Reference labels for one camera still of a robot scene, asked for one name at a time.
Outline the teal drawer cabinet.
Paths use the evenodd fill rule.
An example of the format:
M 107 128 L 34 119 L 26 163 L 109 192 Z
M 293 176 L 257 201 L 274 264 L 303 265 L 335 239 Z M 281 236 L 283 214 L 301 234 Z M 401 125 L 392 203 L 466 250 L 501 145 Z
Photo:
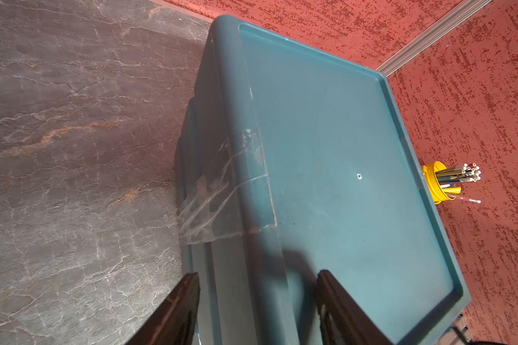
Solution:
M 322 270 L 393 344 L 435 344 L 470 302 L 375 70 L 217 17 L 175 162 L 202 344 L 322 343 Z

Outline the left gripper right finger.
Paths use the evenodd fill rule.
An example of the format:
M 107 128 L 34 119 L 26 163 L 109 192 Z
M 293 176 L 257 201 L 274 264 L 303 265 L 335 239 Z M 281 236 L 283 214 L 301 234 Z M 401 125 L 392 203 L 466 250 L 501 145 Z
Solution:
M 321 270 L 315 288 L 323 344 L 390 344 L 329 270 Z

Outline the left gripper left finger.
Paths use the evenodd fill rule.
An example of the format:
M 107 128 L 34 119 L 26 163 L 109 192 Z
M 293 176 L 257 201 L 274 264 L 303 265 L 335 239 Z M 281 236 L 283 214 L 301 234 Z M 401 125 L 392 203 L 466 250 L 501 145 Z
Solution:
M 199 275 L 185 274 L 127 345 L 191 344 L 199 297 Z

